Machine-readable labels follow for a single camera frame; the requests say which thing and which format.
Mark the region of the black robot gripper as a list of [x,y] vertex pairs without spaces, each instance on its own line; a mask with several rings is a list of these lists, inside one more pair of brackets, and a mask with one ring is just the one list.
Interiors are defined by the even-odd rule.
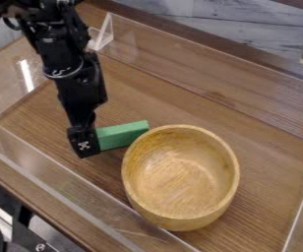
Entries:
[[94,128],[95,109],[109,100],[99,57],[94,52],[86,52],[71,62],[57,54],[46,54],[41,59],[43,74],[55,83],[70,122],[67,139],[71,148],[79,158],[87,158],[101,152]]

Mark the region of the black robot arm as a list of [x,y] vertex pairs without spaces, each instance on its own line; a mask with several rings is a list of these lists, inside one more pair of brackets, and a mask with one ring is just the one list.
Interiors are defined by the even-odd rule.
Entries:
[[0,0],[0,23],[23,33],[39,55],[42,73],[54,81],[70,127],[71,148],[79,158],[101,152],[95,109],[108,102],[98,55],[75,6],[83,0]]

